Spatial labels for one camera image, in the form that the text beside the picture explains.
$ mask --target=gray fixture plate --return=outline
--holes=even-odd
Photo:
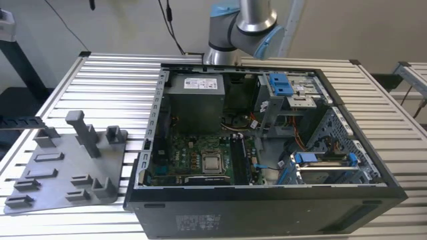
[[[125,140],[127,132],[119,132]],[[123,141],[109,144],[105,133],[95,132],[95,146],[101,154],[97,158],[89,157],[83,145],[78,144],[75,134],[59,134],[59,137],[50,138],[55,147],[35,147],[22,175],[15,181],[13,193],[6,198],[5,214],[109,204],[117,200],[126,143]]]

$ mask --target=wall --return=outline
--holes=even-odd
[[[372,73],[427,62],[425,0],[305,0],[288,57],[357,59]]]
[[[47,0],[67,27],[91,52],[177,55],[155,0]],[[204,52],[208,45],[209,11],[222,0],[170,0],[173,29],[186,52]],[[277,21],[288,18],[290,0],[272,0]],[[81,44],[65,29],[43,0],[0,0],[17,22],[17,42],[47,87],[54,87],[73,64]],[[0,53],[1,88],[21,80]]]

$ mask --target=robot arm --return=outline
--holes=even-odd
[[[202,62],[209,65],[237,65],[237,49],[260,60],[278,50],[284,28],[269,0],[238,0],[212,5],[208,52]]]

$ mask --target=slotted metal surface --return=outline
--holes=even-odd
[[[82,206],[5,216],[3,200],[35,148],[25,130],[0,162],[0,237],[25,239],[145,239],[131,213],[121,208],[131,162],[142,147],[159,63],[200,63],[195,56],[91,54],[78,58],[37,115],[58,133],[70,133],[67,110],[81,109],[95,129],[119,125],[129,133],[119,197],[110,205]],[[409,198],[350,235],[321,239],[427,239],[427,133],[386,95],[362,67],[346,60],[242,59],[245,66],[317,68],[324,72]],[[318,239],[318,236],[298,239]]]
[[[398,62],[394,74],[398,74],[410,86],[427,98],[427,63]]]

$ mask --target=label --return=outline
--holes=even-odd
[[[185,78],[183,89],[218,89],[216,78]]]
[[[254,129],[258,125],[258,121],[253,120],[250,123],[250,128]]]
[[[177,231],[214,231],[220,226],[221,215],[177,215]]]
[[[297,91],[304,91],[304,87],[300,85],[293,85],[293,89]]]
[[[277,165],[280,168],[282,168],[282,166],[285,165],[285,163],[282,161],[277,162]]]

